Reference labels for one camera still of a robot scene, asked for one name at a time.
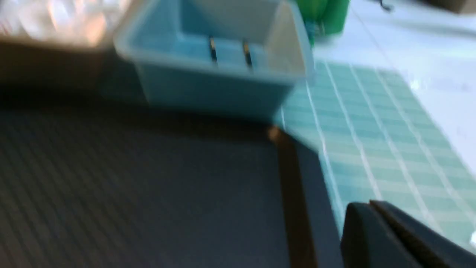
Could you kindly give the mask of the right gripper silver-tipped right finger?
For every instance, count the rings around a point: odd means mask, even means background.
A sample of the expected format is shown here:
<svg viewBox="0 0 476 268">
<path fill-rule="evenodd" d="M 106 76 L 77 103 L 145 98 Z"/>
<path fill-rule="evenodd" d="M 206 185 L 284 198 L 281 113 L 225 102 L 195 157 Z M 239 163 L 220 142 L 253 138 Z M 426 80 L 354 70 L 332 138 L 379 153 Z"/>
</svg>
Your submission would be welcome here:
<svg viewBox="0 0 476 268">
<path fill-rule="evenodd" d="M 346 268 L 474 268 L 475 255 L 386 201 L 350 202 L 340 249 Z"/>
</svg>

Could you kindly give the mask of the right gripper tan ribbed left finger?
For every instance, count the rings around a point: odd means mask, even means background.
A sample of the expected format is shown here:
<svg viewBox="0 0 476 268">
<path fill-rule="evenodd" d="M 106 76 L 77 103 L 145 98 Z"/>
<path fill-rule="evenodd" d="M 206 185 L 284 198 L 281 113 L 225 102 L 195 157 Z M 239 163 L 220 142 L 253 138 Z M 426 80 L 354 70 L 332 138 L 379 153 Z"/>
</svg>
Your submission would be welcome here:
<svg viewBox="0 0 476 268">
<path fill-rule="evenodd" d="M 314 251 L 295 140 L 276 126 L 267 129 L 267 136 L 276 146 L 278 153 L 290 266 L 291 268 L 317 268 L 318 262 Z"/>
</svg>

